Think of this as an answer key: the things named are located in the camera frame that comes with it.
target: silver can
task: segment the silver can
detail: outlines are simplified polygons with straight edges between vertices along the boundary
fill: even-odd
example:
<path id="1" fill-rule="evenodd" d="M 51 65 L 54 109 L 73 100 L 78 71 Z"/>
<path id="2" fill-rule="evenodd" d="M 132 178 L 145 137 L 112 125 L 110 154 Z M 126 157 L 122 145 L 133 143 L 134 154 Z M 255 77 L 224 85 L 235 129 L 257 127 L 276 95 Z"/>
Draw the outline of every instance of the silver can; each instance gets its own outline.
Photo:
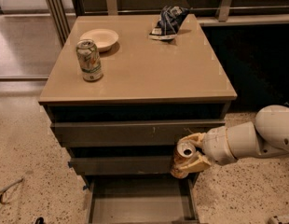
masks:
<path id="1" fill-rule="evenodd" d="M 99 51 L 93 40 L 79 41 L 76 54 L 85 80 L 95 81 L 103 76 Z"/>

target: can lid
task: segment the can lid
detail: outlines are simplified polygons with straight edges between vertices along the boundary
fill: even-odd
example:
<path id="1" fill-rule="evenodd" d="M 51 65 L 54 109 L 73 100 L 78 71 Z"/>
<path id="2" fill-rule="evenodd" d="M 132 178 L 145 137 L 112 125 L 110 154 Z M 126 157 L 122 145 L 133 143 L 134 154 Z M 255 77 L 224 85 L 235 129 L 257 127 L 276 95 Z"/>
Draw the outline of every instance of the can lid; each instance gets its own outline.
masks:
<path id="1" fill-rule="evenodd" d="M 91 39 L 85 39 L 85 40 L 81 40 L 77 43 L 77 48 L 78 49 L 89 49 L 91 47 L 94 46 L 94 41 Z"/>

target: dark surface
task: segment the dark surface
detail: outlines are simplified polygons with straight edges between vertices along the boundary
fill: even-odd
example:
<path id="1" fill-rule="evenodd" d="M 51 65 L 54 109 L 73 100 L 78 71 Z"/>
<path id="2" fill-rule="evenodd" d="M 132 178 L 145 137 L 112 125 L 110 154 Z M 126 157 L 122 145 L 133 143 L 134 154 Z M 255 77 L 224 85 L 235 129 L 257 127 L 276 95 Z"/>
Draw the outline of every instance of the dark surface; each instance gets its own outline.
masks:
<path id="1" fill-rule="evenodd" d="M 203 31 L 238 94 L 229 111 L 289 102 L 289 24 Z"/>

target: floor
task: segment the floor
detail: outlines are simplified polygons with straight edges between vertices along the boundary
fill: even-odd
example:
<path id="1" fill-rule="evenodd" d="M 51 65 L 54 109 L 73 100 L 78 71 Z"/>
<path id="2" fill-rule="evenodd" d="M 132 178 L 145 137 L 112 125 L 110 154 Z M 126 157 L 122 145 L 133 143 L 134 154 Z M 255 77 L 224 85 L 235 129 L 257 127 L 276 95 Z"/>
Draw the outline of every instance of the floor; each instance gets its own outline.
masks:
<path id="1" fill-rule="evenodd" d="M 60 50 L 49 17 L 0 17 L 0 75 L 47 75 Z M 0 189 L 24 177 L 4 196 L 0 223 L 38 217 L 47 224 L 85 223 L 88 191 L 38 104 L 44 84 L 0 82 Z M 226 122 L 254 118 L 254 112 L 233 112 Z M 193 191 L 201 223 L 267 223 L 289 214 L 289 157 L 215 165 L 200 174 Z"/>

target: crumpled chip bag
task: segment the crumpled chip bag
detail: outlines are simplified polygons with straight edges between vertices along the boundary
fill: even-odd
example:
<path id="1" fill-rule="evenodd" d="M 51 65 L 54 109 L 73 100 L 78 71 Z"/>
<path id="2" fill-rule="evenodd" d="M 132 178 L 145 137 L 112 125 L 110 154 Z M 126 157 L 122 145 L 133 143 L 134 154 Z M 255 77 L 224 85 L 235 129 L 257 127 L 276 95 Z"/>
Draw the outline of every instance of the crumpled chip bag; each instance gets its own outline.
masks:
<path id="1" fill-rule="evenodd" d="M 189 9 L 165 6 L 159 16 L 157 26 L 149 34 L 149 38 L 161 41 L 173 40 L 189 14 Z"/>

